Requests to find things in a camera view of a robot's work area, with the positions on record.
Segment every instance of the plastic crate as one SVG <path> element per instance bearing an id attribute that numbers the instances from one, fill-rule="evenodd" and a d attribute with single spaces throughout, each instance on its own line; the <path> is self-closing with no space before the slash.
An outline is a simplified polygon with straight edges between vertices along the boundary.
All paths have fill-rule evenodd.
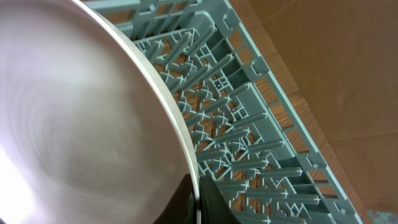
<path id="1" fill-rule="evenodd" d="M 127 21 L 116 27 L 134 41 L 174 94 L 200 174 L 216 180 L 239 220 L 362 223 L 228 1 L 86 4 L 105 17 L 126 13 Z M 229 41 L 236 34 L 243 40 L 239 46 Z M 267 79 L 277 101 L 267 104 L 263 99 L 254 84 L 260 78 Z M 275 104 L 284 107 L 292 126 L 281 128 L 271 112 Z M 295 151 L 286 135 L 290 131 L 300 133 L 308 152 Z M 313 173 L 325 180 L 314 180 Z M 327 188 L 335 195 L 324 194 Z"/>

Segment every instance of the green object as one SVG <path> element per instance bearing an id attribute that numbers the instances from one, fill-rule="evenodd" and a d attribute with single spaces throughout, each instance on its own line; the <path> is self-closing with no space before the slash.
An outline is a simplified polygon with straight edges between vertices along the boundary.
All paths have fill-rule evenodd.
<path id="1" fill-rule="evenodd" d="M 164 67 L 159 75 L 172 93 L 179 92 L 181 112 L 190 114 L 185 121 L 194 127 L 195 150 L 208 142 L 197 151 L 200 174 L 216 181 L 229 206 L 239 194 L 261 199 L 259 213 L 245 200 L 243 211 L 233 211 L 238 220 L 247 224 L 362 223 L 228 1 L 101 0 L 86 4 L 102 15 L 134 11 L 116 27 L 152 64 Z M 240 46 L 229 42 L 233 32 L 241 36 Z M 166 41 L 171 50 L 162 53 Z M 250 62 L 239 58 L 243 49 L 252 55 Z M 175 61 L 180 55 L 186 58 L 183 63 Z M 282 104 L 293 126 L 280 127 L 270 110 L 270 103 L 275 102 L 266 102 L 253 84 L 260 78 L 267 79 L 278 97 L 276 103 Z M 198 98 L 198 110 L 186 95 Z M 213 122 L 212 134 L 205 132 L 202 122 L 206 120 Z M 218 134 L 222 127 L 226 131 Z M 285 134 L 293 130 L 301 135 L 308 152 L 295 151 Z M 240 170 L 244 180 L 234 180 L 234 172 Z M 322 172 L 326 180 L 313 180 L 310 172 L 314 171 Z M 258 189 L 249 187 L 253 178 L 260 180 Z M 320 187 L 332 188 L 336 195 L 323 195 Z"/>

